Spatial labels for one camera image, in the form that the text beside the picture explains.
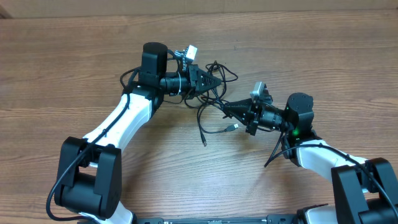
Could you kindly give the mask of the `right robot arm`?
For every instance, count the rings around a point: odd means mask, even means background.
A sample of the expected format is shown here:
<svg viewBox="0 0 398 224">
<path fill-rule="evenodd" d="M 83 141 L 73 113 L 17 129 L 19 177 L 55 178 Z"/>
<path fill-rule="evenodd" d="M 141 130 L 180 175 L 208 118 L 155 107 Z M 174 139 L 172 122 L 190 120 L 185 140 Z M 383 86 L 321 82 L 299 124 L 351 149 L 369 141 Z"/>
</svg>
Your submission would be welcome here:
<svg viewBox="0 0 398 224">
<path fill-rule="evenodd" d="M 270 95 L 253 94 L 222 107 L 254 135 L 260 128 L 280 132 L 280 152 L 266 164 L 284 156 L 296 166 L 311 170 L 333 187 L 334 204 L 313 205 L 279 223 L 397 223 L 397 177 L 382 157 L 365 159 L 330 146 L 313 129 L 313 98 L 304 93 L 289 96 L 284 109 L 272 105 Z"/>
</svg>

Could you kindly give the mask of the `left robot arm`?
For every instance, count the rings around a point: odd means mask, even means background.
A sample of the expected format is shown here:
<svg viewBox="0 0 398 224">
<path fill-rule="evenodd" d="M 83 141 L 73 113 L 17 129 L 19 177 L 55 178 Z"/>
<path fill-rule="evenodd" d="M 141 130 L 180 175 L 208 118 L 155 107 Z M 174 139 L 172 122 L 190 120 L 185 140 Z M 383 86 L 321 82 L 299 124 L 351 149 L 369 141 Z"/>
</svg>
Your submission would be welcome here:
<svg viewBox="0 0 398 224">
<path fill-rule="evenodd" d="M 60 151 L 57 179 L 46 201 L 47 215 L 58 222 L 54 202 L 75 213 L 80 223 L 135 223 L 121 202 L 121 157 L 137 130 L 161 106 L 164 96 L 192 99 L 221 85 L 193 64 L 197 48 L 173 52 L 164 44 L 144 44 L 141 65 L 127 71 L 121 99 L 113 112 L 83 138 L 67 138 Z"/>
</svg>

